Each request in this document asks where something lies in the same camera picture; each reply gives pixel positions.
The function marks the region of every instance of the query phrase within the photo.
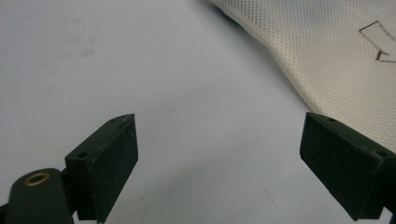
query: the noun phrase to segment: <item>screw hole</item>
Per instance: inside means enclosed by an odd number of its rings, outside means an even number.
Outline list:
[[[28,187],[32,187],[45,182],[49,178],[50,178],[49,173],[39,173],[39,174],[31,175],[24,181],[24,185]]]
[[[87,156],[88,156],[88,153],[86,153],[86,152],[81,152],[81,153],[78,154],[78,157],[82,158],[82,159],[86,158]]]
[[[380,157],[387,157],[387,153],[383,152],[383,151],[375,151],[374,152],[376,155],[380,156]]]

